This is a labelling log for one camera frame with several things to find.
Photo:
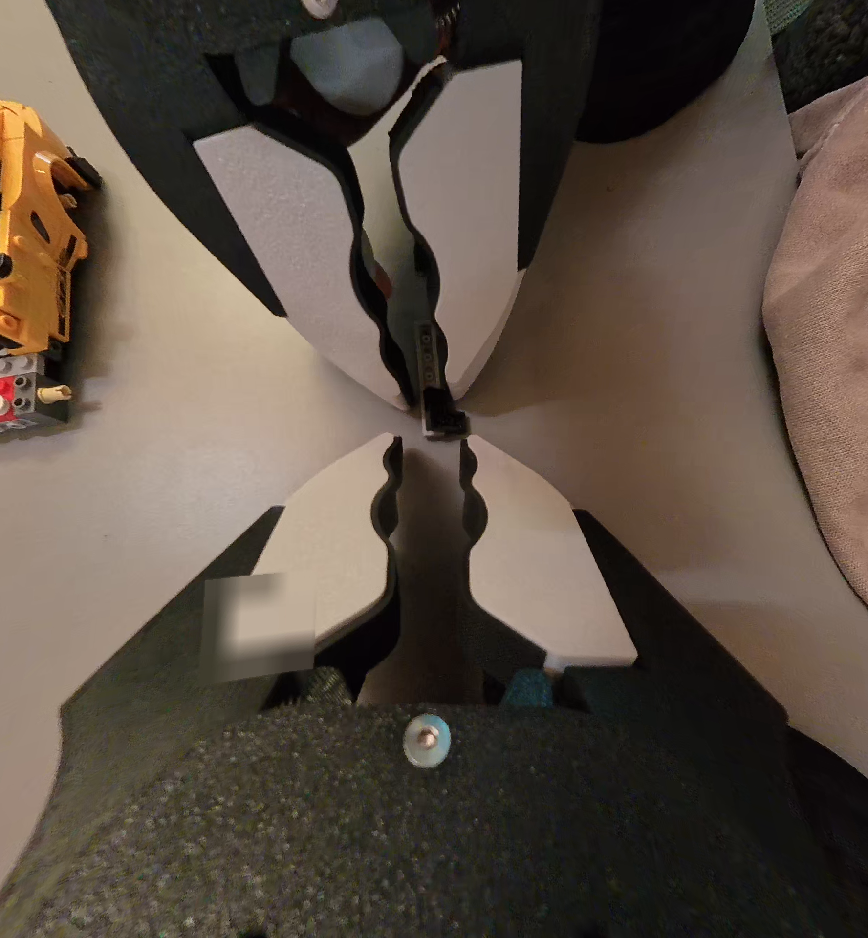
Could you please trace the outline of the taupe sweatshirt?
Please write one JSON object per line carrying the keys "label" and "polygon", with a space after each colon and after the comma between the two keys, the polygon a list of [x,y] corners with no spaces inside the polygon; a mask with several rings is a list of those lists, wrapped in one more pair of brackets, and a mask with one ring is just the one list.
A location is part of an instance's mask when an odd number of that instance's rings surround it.
{"label": "taupe sweatshirt", "polygon": [[764,328],[829,552],[868,606],[868,75],[791,116],[798,186]]}

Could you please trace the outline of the yellow lego car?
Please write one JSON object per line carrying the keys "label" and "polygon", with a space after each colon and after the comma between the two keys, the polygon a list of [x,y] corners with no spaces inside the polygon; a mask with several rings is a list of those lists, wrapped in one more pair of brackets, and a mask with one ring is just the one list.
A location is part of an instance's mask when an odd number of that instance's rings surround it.
{"label": "yellow lego car", "polygon": [[88,257],[74,212],[101,184],[37,111],[0,100],[0,435],[68,420],[73,275]]}

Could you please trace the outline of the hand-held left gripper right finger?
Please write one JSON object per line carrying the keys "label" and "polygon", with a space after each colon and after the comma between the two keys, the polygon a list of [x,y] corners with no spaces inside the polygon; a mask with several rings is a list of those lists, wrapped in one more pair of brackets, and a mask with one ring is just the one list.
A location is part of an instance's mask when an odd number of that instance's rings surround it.
{"label": "hand-held left gripper right finger", "polygon": [[481,436],[461,444],[464,638],[485,671],[628,667],[638,650],[569,500]]}

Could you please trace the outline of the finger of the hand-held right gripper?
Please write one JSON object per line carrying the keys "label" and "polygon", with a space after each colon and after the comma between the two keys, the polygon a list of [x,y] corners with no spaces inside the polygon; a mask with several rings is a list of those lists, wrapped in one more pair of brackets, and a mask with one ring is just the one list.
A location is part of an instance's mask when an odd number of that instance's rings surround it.
{"label": "finger of the hand-held right gripper", "polygon": [[523,64],[439,64],[390,132],[398,204],[432,261],[433,318],[454,398],[470,390],[514,306],[519,264]]}
{"label": "finger of the hand-held right gripper", "polygon": [[365,252],[365,205],[347,149],[262,123],[194,149],[289,324],[349,378],[408,411],[412,382]]}

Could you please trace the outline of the long grey lego plate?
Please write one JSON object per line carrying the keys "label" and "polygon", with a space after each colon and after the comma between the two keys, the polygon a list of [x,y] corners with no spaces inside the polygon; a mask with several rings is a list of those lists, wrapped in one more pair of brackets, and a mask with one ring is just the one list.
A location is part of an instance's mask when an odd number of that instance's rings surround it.
{"label": "long grey lego plate", "polygon": [[432,320],[416,321],[414,324],[415,358],[418,371],[418,387],[423,397],[428,390],[446,389],[442,352],[442,334],[438,324]]}

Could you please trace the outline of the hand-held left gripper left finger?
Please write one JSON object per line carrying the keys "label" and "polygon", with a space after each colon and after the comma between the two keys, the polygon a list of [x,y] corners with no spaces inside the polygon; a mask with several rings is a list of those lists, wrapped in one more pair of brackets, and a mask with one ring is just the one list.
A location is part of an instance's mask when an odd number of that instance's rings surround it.
{"label": "hand-held left gripper left finger", "polygon": [[381,611],[393,589],[402,439],[383,432],[314,475],[287,500],[253,568],[304,589],[302,612],[322,652]]}

